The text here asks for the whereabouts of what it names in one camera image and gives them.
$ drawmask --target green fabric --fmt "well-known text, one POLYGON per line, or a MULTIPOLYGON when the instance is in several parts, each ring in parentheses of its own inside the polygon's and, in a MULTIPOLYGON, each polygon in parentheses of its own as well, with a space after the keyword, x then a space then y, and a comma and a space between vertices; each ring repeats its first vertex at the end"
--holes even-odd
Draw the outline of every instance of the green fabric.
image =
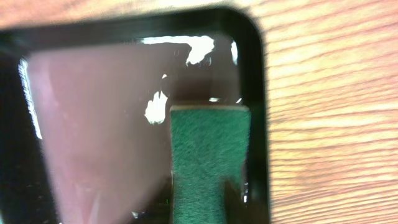
POLYGON ((241 180, 249 127, 245 108, 171 111, 174 224, 225 222, 221 184, 241 180))

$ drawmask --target green scouring pad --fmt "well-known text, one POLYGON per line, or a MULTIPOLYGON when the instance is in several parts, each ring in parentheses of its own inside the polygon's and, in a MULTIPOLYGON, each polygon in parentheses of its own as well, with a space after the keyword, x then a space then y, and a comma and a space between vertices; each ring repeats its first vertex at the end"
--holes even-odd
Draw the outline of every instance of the green scouring pad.
POLYGON ((221 186, 241 181, 250 120, 242 106, 172 107, 174 224, 225 223, 221 186))

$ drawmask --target wooden surface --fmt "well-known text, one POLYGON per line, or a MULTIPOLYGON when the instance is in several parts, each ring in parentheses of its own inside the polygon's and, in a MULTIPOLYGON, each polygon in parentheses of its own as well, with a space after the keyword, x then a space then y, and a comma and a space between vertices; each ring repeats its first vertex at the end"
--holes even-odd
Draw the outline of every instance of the wooden surface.
MULTIPOLYGON (((0 27, 203 4, 214 1, 2 0, 0 27)), ((273 222, 398 223, 396 1, 228 4, 268 42, 273 222)))

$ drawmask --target tabletop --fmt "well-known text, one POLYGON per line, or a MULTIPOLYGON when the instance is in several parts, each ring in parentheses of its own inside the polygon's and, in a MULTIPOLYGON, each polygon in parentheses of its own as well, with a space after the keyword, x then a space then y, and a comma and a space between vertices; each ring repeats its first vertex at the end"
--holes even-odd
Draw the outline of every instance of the tabletop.
POLYGON ((398 4, 389 0, 3 0, 0 29, 209 5, 267 42, 273 223, 398 223, 398 4))

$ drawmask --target sponge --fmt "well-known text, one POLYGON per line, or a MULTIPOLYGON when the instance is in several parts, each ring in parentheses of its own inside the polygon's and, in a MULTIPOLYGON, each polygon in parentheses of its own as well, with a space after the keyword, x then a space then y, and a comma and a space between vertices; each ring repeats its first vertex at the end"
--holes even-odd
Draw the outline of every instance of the sponge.
POLYGON ((223 181, 240 183, 250 112, 240 106, 171 109, 174 224, 225 223, 223 181))

